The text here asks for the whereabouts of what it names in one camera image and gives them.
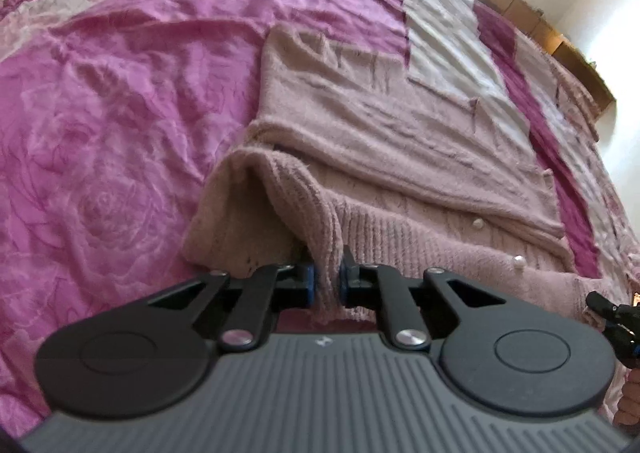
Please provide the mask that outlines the person's right hand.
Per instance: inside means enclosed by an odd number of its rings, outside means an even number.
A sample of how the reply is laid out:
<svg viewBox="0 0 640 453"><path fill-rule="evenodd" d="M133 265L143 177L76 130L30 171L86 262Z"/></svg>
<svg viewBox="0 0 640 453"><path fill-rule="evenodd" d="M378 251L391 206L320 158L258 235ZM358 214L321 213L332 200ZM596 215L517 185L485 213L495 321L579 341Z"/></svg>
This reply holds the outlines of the person's right hand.
<svg viewBox="0 0 640 453"><path fill-rule="evenodd" d="M637 427L640 421L640 369L631 369L622 388L622 397L614 415L615 426Z"/></svg>

